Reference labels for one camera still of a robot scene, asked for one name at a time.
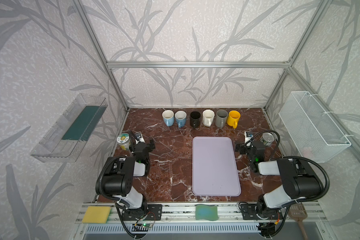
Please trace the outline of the yellow mug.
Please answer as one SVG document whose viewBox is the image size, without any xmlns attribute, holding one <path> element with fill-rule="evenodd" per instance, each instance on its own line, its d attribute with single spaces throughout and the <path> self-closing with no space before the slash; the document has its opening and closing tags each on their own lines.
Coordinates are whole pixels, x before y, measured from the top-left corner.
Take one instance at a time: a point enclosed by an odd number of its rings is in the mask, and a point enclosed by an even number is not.
<svg viewBox="0 0 360 240">
<path fill-rule="evenodd" d="M 240 117 L 241 114 L 238 111 L 234 111 L 234 110 L 230 111 L 227 118 L 227 124 L 233 127 L 233 129 L 236 129 L 238 127 Z"/>
</svg>

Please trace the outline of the light blue mug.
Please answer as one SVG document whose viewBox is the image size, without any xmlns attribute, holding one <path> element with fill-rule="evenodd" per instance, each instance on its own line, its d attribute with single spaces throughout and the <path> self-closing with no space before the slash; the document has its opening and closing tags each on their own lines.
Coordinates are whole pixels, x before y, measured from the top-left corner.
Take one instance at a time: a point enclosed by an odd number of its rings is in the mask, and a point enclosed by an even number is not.
<svg viewBox="0 0 360 240">
<path fill-rule="evenodd" d="M 162 113 L 163 121 L 166 126 L 171 127 L 175 122 L 175 114 L 172 110 L 165 110 Z"/>
</svg>

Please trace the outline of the grey mug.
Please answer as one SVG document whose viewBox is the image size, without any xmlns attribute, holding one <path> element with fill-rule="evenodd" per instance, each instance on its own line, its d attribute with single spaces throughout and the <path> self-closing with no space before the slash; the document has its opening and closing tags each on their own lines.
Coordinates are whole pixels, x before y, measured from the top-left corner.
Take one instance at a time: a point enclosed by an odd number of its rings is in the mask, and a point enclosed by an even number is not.
<svg viewBox="0 0 360 240">
<path fill-rule="evenodd" d="M 228 118 L 228 112 L 225 110 L 218 110 L 216 112 L 216 126 L 218 128 L 223 128 L 226 125 L 227 118 Z"/>
</svg>

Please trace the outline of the blue patterned mug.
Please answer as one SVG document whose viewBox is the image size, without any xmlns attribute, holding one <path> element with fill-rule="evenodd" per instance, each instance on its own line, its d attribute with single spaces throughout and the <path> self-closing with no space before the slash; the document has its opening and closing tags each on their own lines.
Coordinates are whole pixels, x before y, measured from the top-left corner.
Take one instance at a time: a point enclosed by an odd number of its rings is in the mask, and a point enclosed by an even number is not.
<svg viewBox="0 0 360 240">
<path fill-rule="evenodd" d="M 186 124 L 187 113 L 185 111 L 177 111 L 175 113 L 175 119 L 179 128 L 182 128 Z"/>
</svg>

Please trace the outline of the white upside-down mug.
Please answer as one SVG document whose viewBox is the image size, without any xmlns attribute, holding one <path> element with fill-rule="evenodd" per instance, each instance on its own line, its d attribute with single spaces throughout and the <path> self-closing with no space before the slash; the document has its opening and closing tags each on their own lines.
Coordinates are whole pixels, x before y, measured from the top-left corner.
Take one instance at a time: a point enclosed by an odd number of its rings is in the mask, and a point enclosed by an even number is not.
<svg viewBox="0 0 360 240">
<path fill-rule="evenodd" d="M 215 113 L 212 110 L 204 110 L 203 111 L 203 125 L 206 127 L 210 127 L 213 123 L 215 117 Z"/>
</svg>

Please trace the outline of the black mug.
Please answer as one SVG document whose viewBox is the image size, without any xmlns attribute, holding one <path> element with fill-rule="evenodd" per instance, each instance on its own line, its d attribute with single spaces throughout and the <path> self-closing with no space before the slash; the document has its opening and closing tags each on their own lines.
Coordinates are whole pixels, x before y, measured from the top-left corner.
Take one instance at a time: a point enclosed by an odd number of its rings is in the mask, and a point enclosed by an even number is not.
<svg viewBox="0 0 360 240">
<path fill-rule="evenodd" d="M 193 129 L 197 129 L 201 124 L 201 113 L 193 111 L 190 113 L 190 126 Z"/>
</svg>

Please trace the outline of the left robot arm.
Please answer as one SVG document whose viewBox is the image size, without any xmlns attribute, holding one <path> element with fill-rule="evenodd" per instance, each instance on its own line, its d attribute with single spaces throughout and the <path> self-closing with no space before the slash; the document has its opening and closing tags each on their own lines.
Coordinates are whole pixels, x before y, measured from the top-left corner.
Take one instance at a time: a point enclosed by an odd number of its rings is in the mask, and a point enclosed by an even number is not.
<svg viewBox="0 0 360 240">
<path fill-rule="evenodd" d="M 133 187 L 135 177 L 149 174 L 151 161 L 149 153 L 156 146 L 154 139 L 143 142 L 131 130 L 128 132 L 131 156 L 109 157 L 97 179 L 95 190 L 100 196 L 115 201 L 117 208 L 132 213 L 148 211 L 147 200 Z"/>
</svg>

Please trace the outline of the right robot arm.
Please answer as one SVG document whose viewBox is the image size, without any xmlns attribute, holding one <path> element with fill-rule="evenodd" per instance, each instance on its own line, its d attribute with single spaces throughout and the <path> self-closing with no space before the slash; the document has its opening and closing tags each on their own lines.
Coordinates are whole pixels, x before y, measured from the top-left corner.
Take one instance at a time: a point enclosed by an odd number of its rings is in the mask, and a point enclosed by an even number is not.
<svg viewBox="0 0 360 240">
<path fill-rule="evenodd" d="M 265 151 L 273 142 L 276 142 L 275 149 L 266 161 Z M 258 215 L 287 208 L 295 203 L 316 201 L 325 196 L 330 188 L 328 173 L 315 161 L 300 156 L 274 158 L 279 144 L 279 133 L 265 130 L 258 134 L 245 131 L 245 141 L 235 145 L 236 152 L 248 157 L 254 173 L 281 177 L 281 186 L 259 196 L 256 205 Z"/>
</svg>

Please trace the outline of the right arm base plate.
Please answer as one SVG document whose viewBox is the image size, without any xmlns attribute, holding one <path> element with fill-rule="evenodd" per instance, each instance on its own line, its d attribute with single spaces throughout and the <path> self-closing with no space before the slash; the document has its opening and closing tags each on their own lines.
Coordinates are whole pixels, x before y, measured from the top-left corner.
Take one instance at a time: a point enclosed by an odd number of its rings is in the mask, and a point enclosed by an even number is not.
<svg viewBox="0 0 360 240">
<path fill-rule="evenodd" d="M 238 207 L 243 220 L 276 221 L 282 218 L 279 209 L 260 208 L 258 210 L 257 204 L 249 204 L 247 202 L 239 202 Z"/>
</svg>

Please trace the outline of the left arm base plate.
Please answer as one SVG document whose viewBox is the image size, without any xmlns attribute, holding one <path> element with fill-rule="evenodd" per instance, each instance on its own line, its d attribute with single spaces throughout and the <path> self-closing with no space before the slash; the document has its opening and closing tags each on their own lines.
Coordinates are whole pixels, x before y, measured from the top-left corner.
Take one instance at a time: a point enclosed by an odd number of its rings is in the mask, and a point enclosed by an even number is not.
<svg viewBox="0 0 360 240">
<path fill-rule="evenodd" d="M 148 221 L 160 221 L 163 213 L 163 205 L 148 204 L 139 209 L 123 210 L 122 219 L 124 221 L 137 221 L 143 218 Z"/>
</svg>

